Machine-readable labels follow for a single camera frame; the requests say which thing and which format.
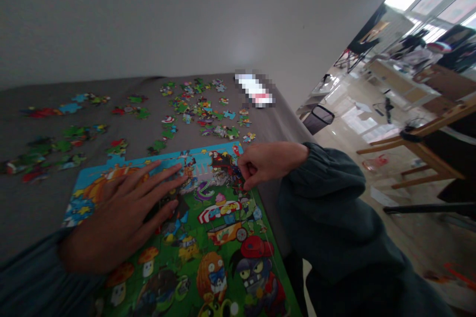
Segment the black mesh trash bin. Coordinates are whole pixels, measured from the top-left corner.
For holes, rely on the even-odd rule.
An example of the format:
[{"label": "black mesh trash bin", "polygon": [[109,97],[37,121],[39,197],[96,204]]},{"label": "black mesh trash bin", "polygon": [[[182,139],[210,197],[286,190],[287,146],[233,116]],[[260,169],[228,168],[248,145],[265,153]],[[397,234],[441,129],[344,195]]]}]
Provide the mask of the black mesh trash bin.
[{"label": "black mesh trash bin", "polygon": [[306,119],[302,122],[304,126],[309,130],[311,135],[314,135],[319,130],[325,128],[327,125],[332,124],[335,115],[323,106],[316,105],[309,113]]}]

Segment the assembled puzzle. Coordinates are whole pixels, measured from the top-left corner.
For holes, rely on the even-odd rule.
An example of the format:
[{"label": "assembled puzzle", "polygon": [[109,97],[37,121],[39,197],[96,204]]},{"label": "assembled puzzle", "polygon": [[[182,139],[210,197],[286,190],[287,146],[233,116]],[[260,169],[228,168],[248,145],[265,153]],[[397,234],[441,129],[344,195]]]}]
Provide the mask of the assembled puzzle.
[{"label": "assembled puzzle", "polygon": [[87,219],[102,187],[162,160],[142,179],[180,162],[188,180],[174,214],[96,295],[96,316],[300,316],[299,307],[256,189],[243,189],[239,142],[82,170],[64,226]]}]

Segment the gray tablecloth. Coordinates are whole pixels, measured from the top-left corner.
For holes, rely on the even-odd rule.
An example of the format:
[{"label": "gray tablecloth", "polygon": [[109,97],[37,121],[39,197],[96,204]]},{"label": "gray tablecloth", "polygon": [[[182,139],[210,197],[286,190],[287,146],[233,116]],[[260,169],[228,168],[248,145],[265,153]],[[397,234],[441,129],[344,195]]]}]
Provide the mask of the gray tablecloth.
[{"label": "gray tablecloth", "polygon": [[[218,93],[214,88],[207,90],[203,95],[212,101],[215,110],[235,111],[234,120],[224,118],[222,123],[235,126],[240,130],[240,138],[248,131],[256,133],[256,142],[264,141],[313,141],[313,137],[291,111],[282,95],[273,89],[276,97],[276,106],[265,109],[251,108],[249,110],[252,125],[249,128],[239,128],[238,110],[245,102],[245,98],[235,87],[233,74],[214,74],[200,76],[205,83],[215,78],[220,78],[228,87],[224,93]],[[116,80],[102,80],[80,83],[61,83],[53,85],[29,86],[15,88],[0,93],[2,103],[1,132],[2,146],[0,159],[2,161],[13,159],[26,153],[28,142],[34,141],[38,136],[52,136],[63,138],[63,130],[70,125],[91,126],[94,124],[109,125],[106,134],[98,136],[94,141],[85,142],[80,148],[75,148],[71,153],[84,152],[87,160],[82,166],[56,172],[51,170],[48,179],[39,185],[22,182],[22,174],[16,176],[0,176],[0,217],[1,217],[1,248],[0,259],[4,261],[17,254],[30,244],[54,232],[60,227],[63,215],[68,204],[71,190],[73,189],[79,171],[85,167],[105,164],[108,159],[105,150],[110,147],[111,141],[126,138],[129,142],[126,159],[137,159],[148,155],[146,148],[161,138],[161,120],[165,115],[174,114],[169,106],[170,98],[163,97],[159,92],[161,85],[173,80],[181,84],[193,80],[197,76],[178,78],[127,78]],[[60,104],[71,102],[76,94],[92,92],[97,95],[107,95],[111,100],[106,105],[95,107],[83,103],[84,109],[75,114],[64,116],[50,116],[43,119],[23,117],[19,110],[29,106],[56,108]],[[129,104],[127,96],[142,94],[149,100],[142,106],[152,113],[147,120],[140,120],[133,115],[116,116],[111,114],[115,106]],[[228,106],[219,105],[218,98],[227,97]],[[162,153],[171,153],[197,147],[216,145],[226,139],[215,136],[201,136],[197,123],[185,124],[178,117],[178,130],[175,138],[168,140],[167,148]],[[49,161],[59,159],[61,153],[53,153]],[[290,251],[289,241],[285,236],[279,221],[275,199],[279,189],[278,181],[271,181],[259,186],[273,232],[276,236],[281,253],[285,256]]]}]

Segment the floor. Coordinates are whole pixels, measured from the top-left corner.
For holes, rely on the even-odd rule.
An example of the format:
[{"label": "floor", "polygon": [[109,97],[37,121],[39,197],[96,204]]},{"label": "floor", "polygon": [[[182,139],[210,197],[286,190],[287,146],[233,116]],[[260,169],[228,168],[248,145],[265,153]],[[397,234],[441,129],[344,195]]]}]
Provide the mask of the floor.
[{"label": "floor", "polygon": [[[451,262],[463,266],[467,275],[476,274],[476,233],[440,222],[438,214],[386,215],[382,211],[383,205],[370,196],[370,187],[373,186],[400,205],[441,203],[437,195],[451,180],[394,190],[390,186],[402,180],[399,173],[411,168],[416,159],[413,153],[399,147],[363,156],[356,154],[356,150],[369,147],[369,142],[396,135],[407,122],[423,125],[432,120],[433,115],[422,108],[403,111],[401,107],[406,103],[389,92],[387,96],[395,108],[391,110],[392,123],[388,124],[386,118],[372,107],[384,102],[386,88],[379,82],[367,81],[362,66],[359,65],[350,74],[338,68],[331,68],[329,73],[333,75],[334,84],[338,85],[321,105],[336,117],[331,125],[314,135],[316,141],[324,147],[344,151],[360,165],[366,159],[386,154],[388,164],[373,172],[361,165],[367,178],[367,190],[361,199],[379,213],[389,236],[409,257],[417,273],[428,270],[445,273],[443,264]],[[409,177],[418,178],[426,174],[422,172]],[[304,274],[309,270],[310,265],[305,264]],[[309,315],[315,316],[309,300],[308,307]]]}]

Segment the dark green jacket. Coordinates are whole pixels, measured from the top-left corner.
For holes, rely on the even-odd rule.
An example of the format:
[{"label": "dark green jacket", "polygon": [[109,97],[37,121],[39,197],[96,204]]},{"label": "dark green jacket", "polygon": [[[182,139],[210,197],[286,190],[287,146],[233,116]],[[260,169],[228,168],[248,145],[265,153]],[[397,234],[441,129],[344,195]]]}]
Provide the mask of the dark green jacket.
[{"label": "dark green jacket", "polygon": [[[294,250],[312,264],[307,288],[318,316],[451,316],[358,199],[365,179],[343,152],[306,144],[306,163],[282,181],[278,206]],[[0,268],[0,316],[85,316],[104,278],[66,273],[63,229]]]},{"label": "dark green jacket", "polygon": [[306,143],[284,177],[278,209],[291,245],[312,265],[306,286],[318,316],[452,316],[359,199],[365,178],[345,153]]}]

